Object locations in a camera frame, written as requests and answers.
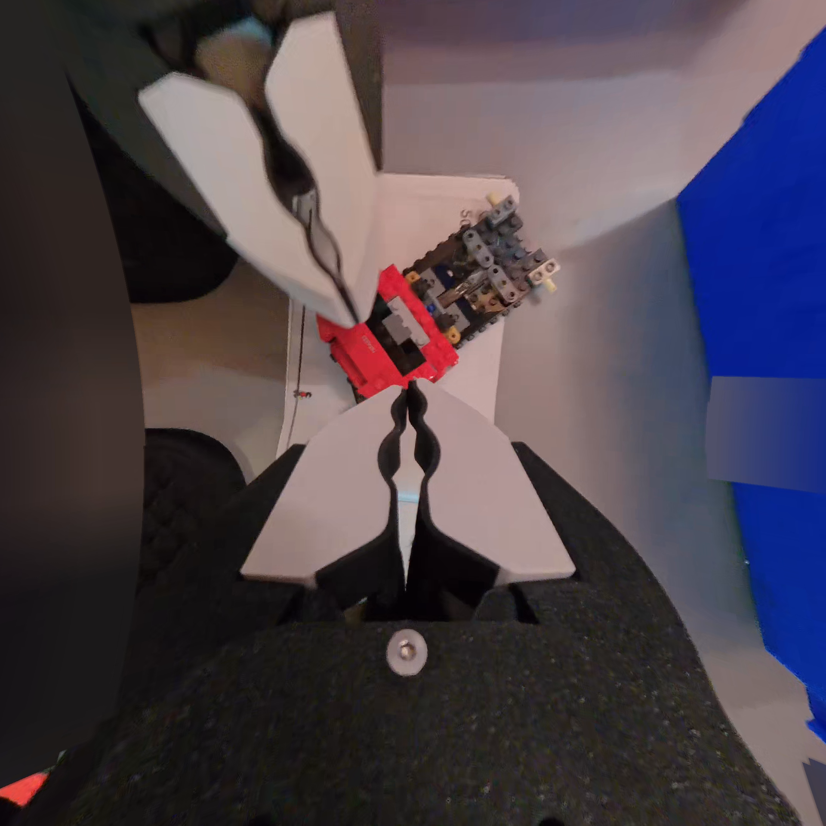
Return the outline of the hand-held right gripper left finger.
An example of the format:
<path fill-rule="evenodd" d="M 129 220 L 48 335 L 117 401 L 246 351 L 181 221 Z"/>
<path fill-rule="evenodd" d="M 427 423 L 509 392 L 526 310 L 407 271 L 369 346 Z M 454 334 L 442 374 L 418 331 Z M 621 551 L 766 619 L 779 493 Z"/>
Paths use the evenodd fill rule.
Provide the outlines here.
<path fill-rule="evenodd" d="M 405 589 L 398 490 L 407 391 L 390 387 L 331 420 L 304 446 L 242 565 L 245 580 L 331 597 Z"/>

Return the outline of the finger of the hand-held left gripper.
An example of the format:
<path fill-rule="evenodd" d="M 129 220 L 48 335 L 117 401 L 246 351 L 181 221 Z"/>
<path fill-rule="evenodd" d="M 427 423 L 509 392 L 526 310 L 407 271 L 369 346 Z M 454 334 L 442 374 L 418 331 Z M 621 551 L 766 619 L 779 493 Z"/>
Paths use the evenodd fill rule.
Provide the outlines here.
<path fill-rule="evenodd" d="M 379 174 L 334 12 L 287 25 L 264 79 L 274 126 L 305 179 L 292 195 L 311 264 L 315 312 L 340 326 L 369 314 L 377 286 Z"/>
<path fill-rule="evenodd" d="M 139 105 L 219 222 L 226 242 L 284 293 L 347 327 L 354 298 L 342 255 L 304 169 L 279 179 L 270 115 L 235 92 L 172 72 Z"/>

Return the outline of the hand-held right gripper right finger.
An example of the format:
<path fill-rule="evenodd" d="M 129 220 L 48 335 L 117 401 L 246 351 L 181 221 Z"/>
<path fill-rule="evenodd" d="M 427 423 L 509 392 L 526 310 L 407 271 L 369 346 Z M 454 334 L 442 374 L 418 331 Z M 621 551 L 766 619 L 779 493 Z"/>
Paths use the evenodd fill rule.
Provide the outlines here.
<path fill-rule="evenodd" d="M 419 487 L 408 587 L 454 595 L 565 580 L 576 566 L 504 433 L 438 385 L 407 390 Z"/>

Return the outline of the red and black lego car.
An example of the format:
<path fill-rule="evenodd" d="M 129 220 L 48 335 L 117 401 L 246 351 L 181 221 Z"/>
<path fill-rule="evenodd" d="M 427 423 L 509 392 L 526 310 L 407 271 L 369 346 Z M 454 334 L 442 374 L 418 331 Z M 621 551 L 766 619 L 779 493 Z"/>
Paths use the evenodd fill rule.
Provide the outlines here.
<path fill-rule="evenodd" d="M 516 197 L 487 200 L 486 210 L 465 216 L 411 266 L 385 268 L 366 321 L 345 328 L 317 319 L 357 403 L 413 380 L 439 381 L 458 363 L 460 348 L 535 291 L 555 289 L 559 264 L 523 242 Z"/>

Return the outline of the blue plastic bin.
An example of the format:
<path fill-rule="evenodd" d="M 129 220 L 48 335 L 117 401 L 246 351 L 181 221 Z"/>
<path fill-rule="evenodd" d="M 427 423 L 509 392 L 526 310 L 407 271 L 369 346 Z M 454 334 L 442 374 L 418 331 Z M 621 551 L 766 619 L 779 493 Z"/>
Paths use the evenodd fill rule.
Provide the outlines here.
<path fill-rule="evenodd" d="M 707 474 L 732 486 L 763 643 L 824 739 L 824 31 L 676 205 L 710 377 Z"/>

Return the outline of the lego instruction booklet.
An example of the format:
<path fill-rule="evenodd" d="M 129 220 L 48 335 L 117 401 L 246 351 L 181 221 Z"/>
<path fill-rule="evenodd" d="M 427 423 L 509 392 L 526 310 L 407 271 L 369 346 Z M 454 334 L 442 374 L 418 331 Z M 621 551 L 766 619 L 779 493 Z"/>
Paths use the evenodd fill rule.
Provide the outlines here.
<path fill-rule="evenodd" d="M 387 173 L 378 216 L 378 263 L 402 270 L 489 207 L 487 196 L 519 197 L 505 178 Z M 462 346 L 459 363 L 439 386 L 494 420 L 505 323 L 500 321 Z M 290 300 L 283 428 L 276 457 L 304 444 L 355 404 L 344 371 L 317 330 L 315 313 Z"/>

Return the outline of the black quilted pad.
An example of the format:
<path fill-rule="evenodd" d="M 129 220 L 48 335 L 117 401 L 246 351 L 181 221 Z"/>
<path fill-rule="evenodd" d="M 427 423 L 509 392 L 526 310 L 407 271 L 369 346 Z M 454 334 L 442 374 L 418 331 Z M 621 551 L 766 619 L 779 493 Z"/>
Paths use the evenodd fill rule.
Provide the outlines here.
<path fill-rule="evenodd" d="M 239 255 L 144 173 L 79 99 L 76 105 L 107 202 L 129 302 L 181 303 L 216 290 Z"/>
<path fill-rule="evenodd" d="M 245 486 L 218 440 L 185 428 L 148 428 L 136 594 L 156 582 L 216 511 Z"/>

